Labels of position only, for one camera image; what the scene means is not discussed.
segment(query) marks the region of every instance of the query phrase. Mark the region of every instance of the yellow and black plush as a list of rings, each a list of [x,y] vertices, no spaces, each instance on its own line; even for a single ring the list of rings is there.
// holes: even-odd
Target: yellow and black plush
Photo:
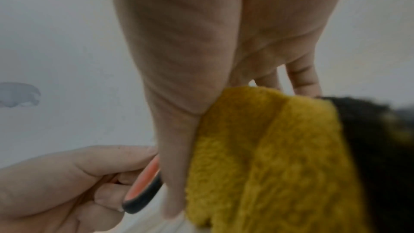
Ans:
[[[213,233],[414,232],[410,111],[231,88],[203,117],[188,218]]]

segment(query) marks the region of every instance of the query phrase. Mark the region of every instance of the black fabric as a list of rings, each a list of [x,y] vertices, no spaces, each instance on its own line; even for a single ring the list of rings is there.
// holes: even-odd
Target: black fabric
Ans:
[[[414,233],[414,143],[390,135],[383,116],[388,106],[352,98],[330,100],[360,174],[372,222],[379,233]],[[414,119],[402,119],[410,128]]]

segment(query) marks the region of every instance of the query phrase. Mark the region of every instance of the yellow fabric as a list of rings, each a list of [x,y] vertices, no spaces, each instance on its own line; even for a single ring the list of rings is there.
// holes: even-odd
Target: yellow fabric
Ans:
[[[187,216],[213,233],[368,233],[362,187],[329,101],[231,88],[203,117]]]

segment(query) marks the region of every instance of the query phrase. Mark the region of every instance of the scissors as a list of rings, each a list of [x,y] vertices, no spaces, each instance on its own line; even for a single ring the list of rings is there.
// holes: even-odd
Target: scissors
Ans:
[[[157,155],[139,174],[137,180],[126,193],[122,208],[128,214],[138,213],[151,202],[162,185],[160,157]]]

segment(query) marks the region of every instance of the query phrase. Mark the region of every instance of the skin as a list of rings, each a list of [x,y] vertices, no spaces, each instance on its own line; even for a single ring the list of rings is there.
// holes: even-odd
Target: skin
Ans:
[[[280,88],[285,65],[296,94],[321,94],[315,46],[338,0],[114,2],[154,120],[167,218],[185,207],[197,126],[225,87]]]
[[[91,233],[114,228],[154,147],[94,146],[0,170],[0,232]]]

